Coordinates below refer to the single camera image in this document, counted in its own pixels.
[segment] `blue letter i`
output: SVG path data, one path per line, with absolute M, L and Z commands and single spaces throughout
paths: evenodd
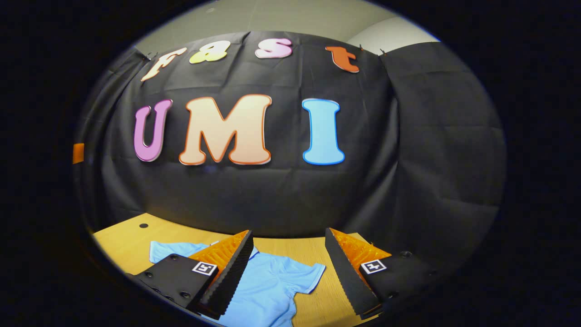
M 339 111 L 339 104 L 325 99 L 304 99 L 303 108 L 311 120 L 311 147 L 303 153 L 303 159 L 312 165 L 334 165 L 345 160 L 337 145 L 335 113 Z

